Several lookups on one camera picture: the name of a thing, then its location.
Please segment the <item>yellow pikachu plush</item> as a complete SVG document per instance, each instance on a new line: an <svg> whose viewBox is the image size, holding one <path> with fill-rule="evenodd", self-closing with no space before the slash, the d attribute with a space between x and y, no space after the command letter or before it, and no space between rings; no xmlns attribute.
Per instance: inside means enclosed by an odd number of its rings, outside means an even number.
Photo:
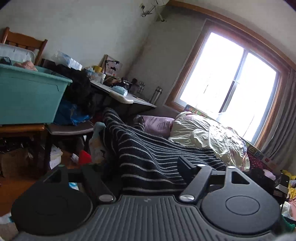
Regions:
<svg viewBox="0 0 296 241"><path fill-rule="evenodd" d="M288 198L290 200L295 199L295 175L293 176L290 172L287 170L281 170L281 172L289 177L289 183L288 183Z"/></svg>

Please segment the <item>purple pillow by desk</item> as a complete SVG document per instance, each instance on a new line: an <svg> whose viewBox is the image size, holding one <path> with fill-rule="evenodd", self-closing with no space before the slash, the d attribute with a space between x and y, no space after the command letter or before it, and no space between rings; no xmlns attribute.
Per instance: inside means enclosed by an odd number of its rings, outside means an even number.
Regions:
<svg viewBox="0 0 296 241"><path fill-rule="evenodd" d="M133 119L133 127L138 128L139 130L142 130L143 132L146 132L150 135L169 138L173 122L173 118L137 115Z"/></svg>

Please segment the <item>stack of folded clothes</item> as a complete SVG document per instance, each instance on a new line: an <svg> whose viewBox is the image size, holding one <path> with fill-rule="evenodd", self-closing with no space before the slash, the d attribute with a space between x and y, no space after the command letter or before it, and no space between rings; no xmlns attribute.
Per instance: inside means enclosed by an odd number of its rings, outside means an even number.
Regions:
<svg viewBox="0 0 296 241"><path fill-rule="evenodd" d="M108 153L99 136L99 133L103 132L105 128L106 125L104 123L95 123L93 135L88 142L90 154L88 154L86 151L81 151L79 153L78 163L80 166L90 163L102 165L103 162L107 160Z"/></svg>

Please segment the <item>blue plastic bag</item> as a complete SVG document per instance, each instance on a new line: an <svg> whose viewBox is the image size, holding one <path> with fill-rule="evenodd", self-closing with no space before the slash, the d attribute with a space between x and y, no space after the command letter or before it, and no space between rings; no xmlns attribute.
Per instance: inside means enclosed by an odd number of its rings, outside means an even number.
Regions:
<svg viewBox="0 0 296 241"><path fill-rule="evenodd" d="M57 109L53 123L58 126L78 126L90 120L89 115L79 111L77 105L62 100Z"/></svg>

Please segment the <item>cream pink crumpled duvet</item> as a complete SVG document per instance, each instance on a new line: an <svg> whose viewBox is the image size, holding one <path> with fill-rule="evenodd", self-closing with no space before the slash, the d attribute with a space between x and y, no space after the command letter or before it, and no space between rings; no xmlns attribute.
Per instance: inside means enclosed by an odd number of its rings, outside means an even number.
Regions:
<svg viewBox="0 0 296 241"><path fill-rule="evenodd" d="M184 111L175 118L169 140L182 146L210 148L226 166L250 170L246 143L236 131L215 120Z"/></svg>

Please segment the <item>steel thermos bottle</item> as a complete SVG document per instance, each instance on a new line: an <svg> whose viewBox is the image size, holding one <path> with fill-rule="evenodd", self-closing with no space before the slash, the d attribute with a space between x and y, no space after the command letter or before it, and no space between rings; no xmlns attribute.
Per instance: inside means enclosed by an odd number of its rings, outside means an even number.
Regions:
<svg viewBox="0 0 296 241"><path fill-rule="evenodd" d="M158 86L151 97L150 103L155 105L161 93L162 89L160 86Z"/></svg>

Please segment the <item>grey curtain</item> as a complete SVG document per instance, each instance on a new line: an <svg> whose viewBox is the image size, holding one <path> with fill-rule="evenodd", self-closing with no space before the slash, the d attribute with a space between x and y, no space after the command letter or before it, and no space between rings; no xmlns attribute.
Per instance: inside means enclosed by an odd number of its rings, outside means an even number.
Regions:
<svg viewBox="0 0 296 241"><path fill-rule="evenodd" d="M291 70L275 122L262 152L277 165L285 165L295 150L295 70Z"/></svg>

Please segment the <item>teal plastic storage bin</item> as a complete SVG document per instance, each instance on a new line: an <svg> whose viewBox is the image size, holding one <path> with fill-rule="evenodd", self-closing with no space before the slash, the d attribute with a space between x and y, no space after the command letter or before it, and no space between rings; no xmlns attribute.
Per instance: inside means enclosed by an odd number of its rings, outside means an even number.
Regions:
<svg viewBox="0 0 296 241"><path fill-rule="evenodd" d="M0 123L52 123L72 80L37 66L37 71L1 64Z"/></svg>

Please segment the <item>wooden chair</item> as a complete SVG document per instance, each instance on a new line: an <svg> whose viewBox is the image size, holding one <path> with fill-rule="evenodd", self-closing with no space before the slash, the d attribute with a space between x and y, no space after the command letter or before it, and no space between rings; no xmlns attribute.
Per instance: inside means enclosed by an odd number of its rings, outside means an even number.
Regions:
<svg viewBox="0 0 296 241"><path fill-rule="evenodd" d="M24 34L11 32L9 27L6 27L1 35L2 44L12 45L33 52L37 50L38 52L35 57L35 65L40 64L47 42L47 39L41 41Z"/></svg>

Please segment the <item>dark red dotted cloth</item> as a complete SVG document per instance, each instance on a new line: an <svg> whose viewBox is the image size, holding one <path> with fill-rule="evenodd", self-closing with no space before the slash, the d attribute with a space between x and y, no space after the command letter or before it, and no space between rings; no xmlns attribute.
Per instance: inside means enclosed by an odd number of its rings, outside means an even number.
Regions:
<svg viewBox="0 0 296 241"><path fill-rule="evenodd" d="M253 154L251 154L250 152L247 152L248 158L249 158L249 162L250 162L250 169L265 169L265 170L269 170L269 168L261 161L259 160L259 158L255 157Z"/></svg>

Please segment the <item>black white striped shirt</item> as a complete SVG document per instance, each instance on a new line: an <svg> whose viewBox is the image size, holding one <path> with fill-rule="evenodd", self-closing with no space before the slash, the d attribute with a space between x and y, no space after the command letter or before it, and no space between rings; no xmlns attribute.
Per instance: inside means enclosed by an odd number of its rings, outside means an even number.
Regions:
<svg viewBox="0 0 296 241"><path fill-rule="evenodd" d="M195 166L226 169L211 149L182 146L126 125L111 108L104 110L103 123L100 137L119 168L119 186L124 195L181 193L187 184L177 169L179 157Z"/></svg>

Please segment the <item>dark side desk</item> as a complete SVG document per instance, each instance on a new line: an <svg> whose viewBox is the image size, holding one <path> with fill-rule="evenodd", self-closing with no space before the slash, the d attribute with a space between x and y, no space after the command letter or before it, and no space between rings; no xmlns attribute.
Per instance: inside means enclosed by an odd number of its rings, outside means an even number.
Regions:
<svg viewBox="0 0 296 241"><path fill-rule="evenodd" d="M155 109L157 106L128 93L126 96L115 92L111 87L91 81L95 93L94 116L102 115L105 108L112 108L123 121L130 121L136 115Z"/></svg>

